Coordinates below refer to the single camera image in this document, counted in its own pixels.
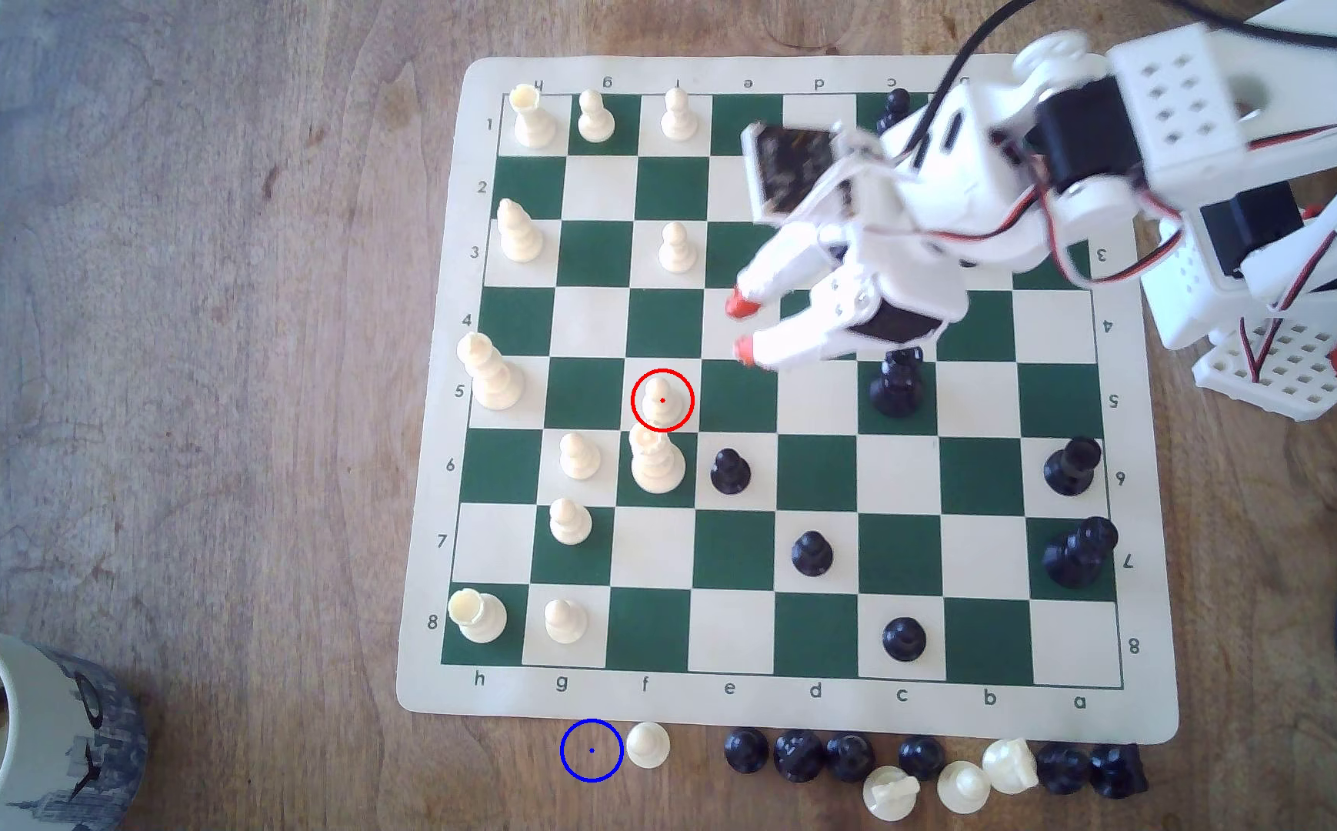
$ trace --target table surface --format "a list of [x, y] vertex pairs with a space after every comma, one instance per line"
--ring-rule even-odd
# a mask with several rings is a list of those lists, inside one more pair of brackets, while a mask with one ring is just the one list
[[[476, 57], [951, 53], [993, 4], [0, 3], [0, 631], [142, 693], [127, 826], [882, 827], [830, 776], [733, 775], [715, 727], [578, 784], [566, 723], [397, 704], [448, 148]], [[1181, 23], [1114, 9], [988, 48]], [[1151, 792], [908, 824], [1337, 827], [1337, 407], [1203, 393], [1195, 355], [1150, 334], [1181, 687]]]

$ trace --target white pawn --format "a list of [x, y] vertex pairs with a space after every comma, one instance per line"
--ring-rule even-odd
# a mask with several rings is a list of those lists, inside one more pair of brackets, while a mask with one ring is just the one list
[[690, 94], [681, 87], [673, 87], [664, 95], [667, 111], [659, 122], [671, 142], [687, 142], [694, 138], [694, 131], [699, 128], [699, 118], [690, 110]]
[[560, 437], [560, 469], [572, 480], [590, 480], [603, 465], [603, 452], [582, 433]]
[[566, 497], [550, 502], [550, 536], [575, 545], [591, 536], [591, 513]]
[[571, 600], [547, 604], [547, 635], [556, 643], [576, 643], [586, 633], [586, 609]]
[[556, 138], [556, 120], [540, 108], [540, 90], [520, 84], [509, 90], [509, 108], [515, 111], [515, 140], [531, 150], [540, 150]]
[[471, 331], [459, 342], [459, 361], [473, 378], [473, 401], [487, 409], [509, 409], [525, 391], [525, 377], [504, 362], [487, 334]]
[[639, 767], [659, 767], [668, 759], [668, 732], [655, 721], [627, 731], [627, 759]]
[[992, 783], [988, 782], [987, 774], [969, 762], [947, 764], [936, 782], [940, 803], [951, 808], [952, 814], [975, 814], [987, 804], [991, 792]]
[[493, 595], [479, 595], [475, 589], [459, 589], [448, 597], [448, 619], [459, 625], [463, 637], [473, 643], [489, 643], [504, 632], [504, 604]]
[[516, 263], [528, 263], [540, 255], [547, 236], [531, 222], [525, 208], [515, 199], [499, 200], [499, 247]]
[[981, 770], [992, 787], [1004, 794], [1020, 794], [1038, 784], [1038, 760], [1023, 739], [999, 739], [981, 752]]
[[611, 139], [616, 120], [612, 119], [611, 111], [603, 106], [603, 94], [596, 92], [595, 88], [588, 88], [582, 94], [580, 104], [582, 118], [578, 119], [578, 131], [582, 134], [582, 138], [594, 144]]
[[668, 274], [683, 274], [694, 267], [699, 259], [695, 255], [694, 244], [690, 242], [690, 231], [685, 230], [682, 222], [664, 224], [664, 243], [659, 246], [659, 265]]

